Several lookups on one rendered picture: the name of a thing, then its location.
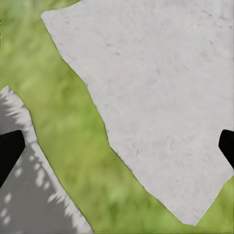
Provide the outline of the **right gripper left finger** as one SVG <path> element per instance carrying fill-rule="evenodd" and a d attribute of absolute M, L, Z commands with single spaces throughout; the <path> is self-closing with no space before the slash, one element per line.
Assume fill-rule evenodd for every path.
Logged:
<path fill-rule="evenodd" d="M 21 130 L 0 135 L 0 188 L 25 149 Z"/>

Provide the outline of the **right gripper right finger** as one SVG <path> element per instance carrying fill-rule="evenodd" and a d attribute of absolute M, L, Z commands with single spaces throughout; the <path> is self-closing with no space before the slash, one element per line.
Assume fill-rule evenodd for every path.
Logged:
<path fill-rule="evenodd" d="M 219 139 L 219 148 L 234 169 L 234 132 L 223 130 Z"/>

